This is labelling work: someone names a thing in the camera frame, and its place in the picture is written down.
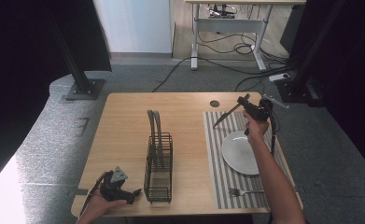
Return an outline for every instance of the gray carpet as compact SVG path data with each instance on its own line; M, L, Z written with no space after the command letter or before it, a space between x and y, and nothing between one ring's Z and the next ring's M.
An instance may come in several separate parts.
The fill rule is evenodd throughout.
M74 82L72 76L54 81L42 114L0 175L0 223L9 223L7 216L3 216L5 211L15 212L14 223L75 223L77 219L71 215L70 207L107 95L151 92L176 63L167 59L155 63L153 59L120 60L113 62L112 72L86 72L89 78L105 79L96 101L65 101L64 96ZM252 64L227 63L234 68L256 71ZM234 91L248 77L211 63L199 65L197 71L191 71L188 62L182 63L158 91ZM276 86L267 78L257 82L256 79L244 82L239 90L254 86L251 91L280 99ZM289 109L274 106L280 124L277 136L307 219L310 223L365 223L365 160L326 108L288 105ZM85 120L87 128L82 129ZM18 179L12 179L16 172ZM16 192L20 200L9 200L8 194ZM156 222L167 223L167 220L170 219ZM239 220L248 221L246 217ZM267 223L268 215L254 215L253 220ZM151 219L144 218L104 217L96 223L150 222ZM205 223L206 219L192 217L186 222Z

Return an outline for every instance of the white wall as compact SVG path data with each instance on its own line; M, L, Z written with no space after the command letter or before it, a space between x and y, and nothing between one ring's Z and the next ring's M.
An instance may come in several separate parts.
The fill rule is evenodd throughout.
M170 0L93 0L109 52L172 52Z

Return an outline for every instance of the striped placemat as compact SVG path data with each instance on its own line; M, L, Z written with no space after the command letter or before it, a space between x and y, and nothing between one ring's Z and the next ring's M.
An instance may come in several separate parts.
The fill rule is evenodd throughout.
M263 186L259 175L243 175L233 170L224 161L221 152L223 139L230 133L244 131L246 129L246 118L244 118L242 111L233 112L213 129L213 125L223 113L220 111L204 112L205 136L215 207L218 209L268 207L264 193L249 193L241 197L229 194L229 188L254 190L263 189ZM270 128L264 137L270 146L272 137ZM274 156L285 173L286 168L284 163L281 162L276 145Z

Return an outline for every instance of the white plate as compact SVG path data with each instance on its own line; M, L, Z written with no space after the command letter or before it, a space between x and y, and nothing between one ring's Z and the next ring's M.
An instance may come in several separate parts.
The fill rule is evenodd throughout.
M230 167L241 174L259 173L254 152L243 131L231 133L223 140L222 155Z

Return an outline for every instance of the fork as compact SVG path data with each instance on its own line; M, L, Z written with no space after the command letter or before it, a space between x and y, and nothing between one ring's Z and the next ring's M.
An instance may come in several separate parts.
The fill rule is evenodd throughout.
M263 193L263 192L264 192L263 189L258 189L258 190L229 189L229 193L236 197L242 196L243 194L246 193Z

